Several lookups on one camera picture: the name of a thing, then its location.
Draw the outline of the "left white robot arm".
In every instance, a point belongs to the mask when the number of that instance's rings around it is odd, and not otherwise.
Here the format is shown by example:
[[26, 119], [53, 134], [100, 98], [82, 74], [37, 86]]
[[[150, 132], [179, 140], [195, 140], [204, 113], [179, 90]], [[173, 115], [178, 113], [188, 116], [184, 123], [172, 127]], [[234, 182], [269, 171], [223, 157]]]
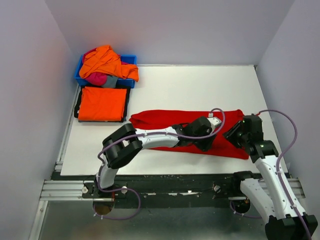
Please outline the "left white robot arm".
[[102, 141], [98, 154], [101, 161], [93, 191], [101, 198], [110, 194], [120, 168], [128, 165], [142, 150], [195, 146], [201, 152], [211, 149], [215, 130], [222, 121], [212, 113], [191, 123], [175, 124], [162, 129], [139, 129], [126, 123]]

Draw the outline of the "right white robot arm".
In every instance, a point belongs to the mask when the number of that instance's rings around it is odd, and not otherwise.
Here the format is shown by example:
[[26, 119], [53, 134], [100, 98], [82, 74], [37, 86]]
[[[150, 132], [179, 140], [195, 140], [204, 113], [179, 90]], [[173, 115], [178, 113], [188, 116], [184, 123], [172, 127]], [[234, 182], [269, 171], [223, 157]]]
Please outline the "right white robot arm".
[[266, 190], [250, 173], [236, 173], [230, 191], [245, 195], [256, 208], [269, 240], [310, 240], [318, 221], [307, 214], [294, 194], [281, 166], [281, 155], [271, 140], [264, 139], [262, 119], [246, 115], [223, 135], [236, 148], [245, 150], [259, 170]]

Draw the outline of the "red t shirt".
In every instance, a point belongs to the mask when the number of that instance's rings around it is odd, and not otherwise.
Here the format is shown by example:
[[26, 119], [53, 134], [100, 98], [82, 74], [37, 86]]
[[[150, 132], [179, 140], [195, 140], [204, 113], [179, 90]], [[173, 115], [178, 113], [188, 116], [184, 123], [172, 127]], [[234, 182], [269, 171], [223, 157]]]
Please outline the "red t shirt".
[[[192, 154], [212, 155], [220, 157], [229, 157], [236, 159], [247, 160], [249, 155], [241, 148], [234, 147], [224, 137], [223, 133], [227, 132], [238, 121], [243, 119], [244, 113], [242, 110], [225, 111], [225, 123], [220, 132], [216, 135], [212, 148], [206, 152], [201, 151], [194, 145], [182, 146], [182, 147], [157, 147], [156, 151], [167, 152], [183, 152]], [[208, 111], [183, 111], [183, 110], [164, 110], [153, 109], [146, 110], [131, 115], [129, 121], [136, 129], [143, 130], [157, 130], [164, 129], [176, 124], [190, 123], [197, 118], [209, 115]]]

